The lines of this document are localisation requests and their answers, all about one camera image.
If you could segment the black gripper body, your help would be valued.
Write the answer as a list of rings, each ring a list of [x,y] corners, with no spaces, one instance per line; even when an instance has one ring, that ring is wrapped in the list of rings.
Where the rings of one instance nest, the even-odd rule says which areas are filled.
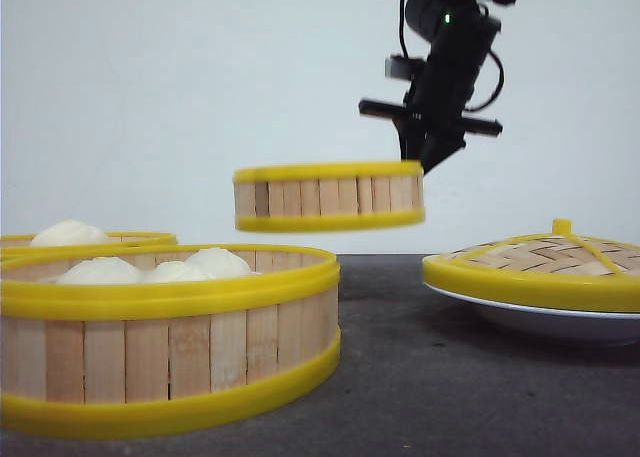
[[[430,53],[411,74],[411,89],[402,105],[363,99],[363,115],[407,119],[425,132],[470,132],[497,136],[502,125],[465,117],[466,103],[496,34],[499,20],[483,14],[445,14],[431,41]]]

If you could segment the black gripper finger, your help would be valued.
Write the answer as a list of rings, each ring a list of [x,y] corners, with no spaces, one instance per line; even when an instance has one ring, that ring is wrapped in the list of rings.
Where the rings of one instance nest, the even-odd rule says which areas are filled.
[[[463,134],[427,135],[422,147],[422,169],[426,175],[455,152],[466,146]]]
[[[425,143],[425,131],[417,121],[396,121],[402,160],[420,160]]]

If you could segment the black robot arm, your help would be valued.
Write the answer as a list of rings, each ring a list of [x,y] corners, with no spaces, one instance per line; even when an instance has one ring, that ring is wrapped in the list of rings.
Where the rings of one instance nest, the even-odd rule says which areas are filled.
[[[463,149],[466,134],[496,137],[503,130],[496,120],[473,118],[484,107],[468,104],[485,60],[501,62],[492,49],[501,23],[490,16],[487,1],[503,6],[516,2],[400,0],[399,27],[428,42],[429,54],[419,58],[402,52],[386,59],[386,77],[409,84],[402,103],[359,103],[361,114],[393,123],[401,159],[419,162],[424,172]]]

